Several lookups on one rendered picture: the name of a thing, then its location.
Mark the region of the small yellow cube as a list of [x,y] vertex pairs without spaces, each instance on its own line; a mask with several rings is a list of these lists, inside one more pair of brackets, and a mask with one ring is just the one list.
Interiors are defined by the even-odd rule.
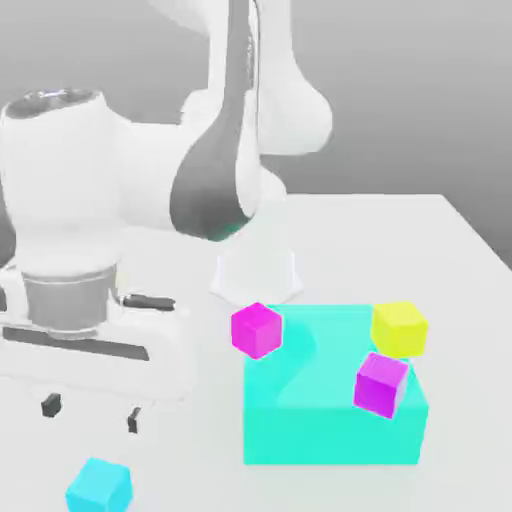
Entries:
[[385,356],[403,359],[424,353],[428,321],[409,301],[375,304],[372,313],[371,339]]

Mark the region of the large turquoise box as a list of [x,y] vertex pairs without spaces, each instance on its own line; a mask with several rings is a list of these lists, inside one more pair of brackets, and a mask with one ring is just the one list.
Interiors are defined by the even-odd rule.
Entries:
[[429,405],[415,373],[393,418],[354,405],[356,374],[375,347],[369,305],[274,306],[283,342],[244,362],[247,465],[415,465]]

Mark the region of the small magenta cube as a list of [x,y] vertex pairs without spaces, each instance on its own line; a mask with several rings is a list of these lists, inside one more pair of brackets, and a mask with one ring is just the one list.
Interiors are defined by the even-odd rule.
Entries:
[[253,303],[231,316],[232,345],[257,360],[282,345],[280,314],[261,303]]

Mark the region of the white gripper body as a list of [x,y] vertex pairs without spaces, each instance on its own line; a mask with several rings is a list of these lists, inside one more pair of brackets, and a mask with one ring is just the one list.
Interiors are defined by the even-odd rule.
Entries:
[[171,402],[184,397],[196,377],[194,350],[180,328],[163,313],[126,313],[73,340],[6,325],[0,376]]

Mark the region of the small cyan cube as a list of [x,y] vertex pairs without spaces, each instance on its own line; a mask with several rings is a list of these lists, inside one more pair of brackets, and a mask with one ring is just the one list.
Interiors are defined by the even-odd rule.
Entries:
[[68,512],[127,512],[133,500],[130,469],[89,458],[65,493]]

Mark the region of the small purple cube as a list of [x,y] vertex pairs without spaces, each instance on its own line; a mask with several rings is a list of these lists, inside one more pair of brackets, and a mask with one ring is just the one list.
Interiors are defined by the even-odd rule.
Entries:
[[353,404],[392,419],[405,395],[409,365],[377,352],[369,352],[356,373]]

